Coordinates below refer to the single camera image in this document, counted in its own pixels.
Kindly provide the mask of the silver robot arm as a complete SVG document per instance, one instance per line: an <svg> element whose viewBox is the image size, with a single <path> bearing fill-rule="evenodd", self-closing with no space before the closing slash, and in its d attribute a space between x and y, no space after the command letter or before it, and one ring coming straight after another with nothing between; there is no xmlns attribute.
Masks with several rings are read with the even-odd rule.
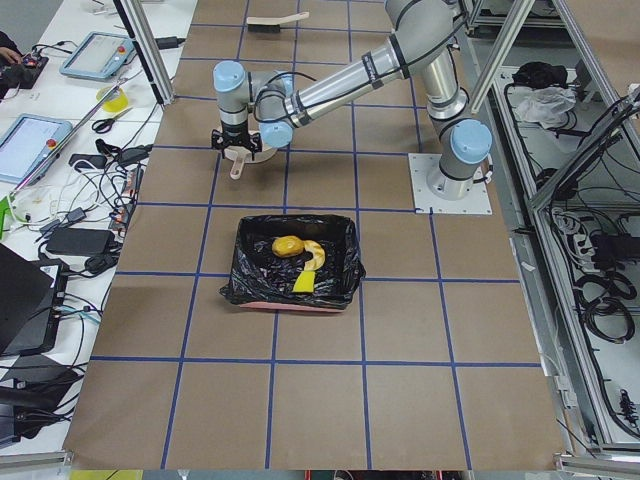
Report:
<svg viewBox="0 0 640 480"><path fill-rule="evenodd" d="M251 72L238 61L217 63L212 83L220 125L211 133L212 148L250 155L283 148L296 129L392 83L417 77L442 149L426 176L427 186L444 200L466 197L493 137L485 124L470 117L469 96L449 50L464 14L455 1L387 1L384 8L392 31L380 46L302 89L296 88L293 71Z"/></svg>

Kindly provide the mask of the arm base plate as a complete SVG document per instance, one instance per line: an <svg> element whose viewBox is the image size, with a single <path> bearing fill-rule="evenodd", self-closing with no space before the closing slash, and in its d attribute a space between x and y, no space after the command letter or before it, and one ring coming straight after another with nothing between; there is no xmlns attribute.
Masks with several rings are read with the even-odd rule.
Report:
<svg viewBox="0 0 640 480"><path fill-rule="evenodd" d="M440 154L408 155L414 211L417 214L492 215L482 168L478 166L471 179L452 180L441 172L440 159Z"/></svg>

